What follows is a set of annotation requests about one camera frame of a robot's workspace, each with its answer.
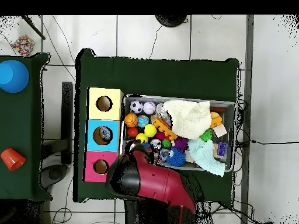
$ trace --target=blue cup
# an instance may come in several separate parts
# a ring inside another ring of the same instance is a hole
[[[8,93],[18,93],[28,84],[29,72],[26,66],[17,60],[0,63],[0,88]]]

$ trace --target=light blue cloth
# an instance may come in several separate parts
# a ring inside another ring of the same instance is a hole
[[[188,142],[189,152],[193,160],[205,171],[223,177],[225,164],[213,157],[213,142],[202,141],[200,138]]]

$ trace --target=dark green mat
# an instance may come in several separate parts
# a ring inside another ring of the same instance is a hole
[[[92,50],[82,50],[76,58],[75,139],[79,135],[79,153],[78,160],[77,154],[74,156],[74,180],[78,180],[74,199],[115,198],[103,183],[82,182],[87,87],[121,89],[124,94],[236,102],[237,69],[237,59],[216,62],[97,58]],[[194,190],[197,180],[200,182],[205,200],[230,205],[232,172],[224,177],[206,171],[180,172],[190,180]]]
[[[6,93],[0,89],[0,152],[14,148],[26,158],[23,166],[9,171],[0,159],[0,198],[48,200],[50,195],[39,186],[41,160],[41,88],[40,72],[48,60],[47,53],[30,58],[0,57],[18,60],[29,71],[29,83],[19,93]]]

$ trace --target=orange cup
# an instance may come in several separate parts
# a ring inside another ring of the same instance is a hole
[[[1,153],[0,157],[10,171],[18,169],[26,161],[26,159],[22,155],[17,153],[17,151],[12,148],[5,149]]]

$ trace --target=yellow ball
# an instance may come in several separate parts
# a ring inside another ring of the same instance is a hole
[[[148,137],[143,134],[143,133],[139,133],[137,136],[136,136],[136,140],[140,140],[141,143],[143,142],[148,142]]]
[[[152,138],[154,135],[156,135],[157,133],[157,129],[153,124],[147,124],[144,127],[144,134],[149,137]]]

